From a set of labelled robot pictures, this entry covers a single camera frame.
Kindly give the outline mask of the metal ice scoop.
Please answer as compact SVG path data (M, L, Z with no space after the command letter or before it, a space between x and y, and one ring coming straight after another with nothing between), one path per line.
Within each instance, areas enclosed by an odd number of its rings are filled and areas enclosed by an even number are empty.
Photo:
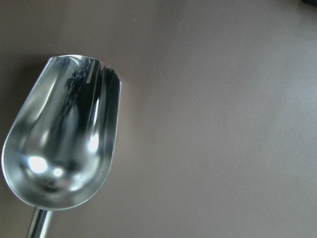
M1 165L14 195L34 207L29 238L47 236L52 214L78 207L112 164L121 82L86 56L51 57L5 139Z

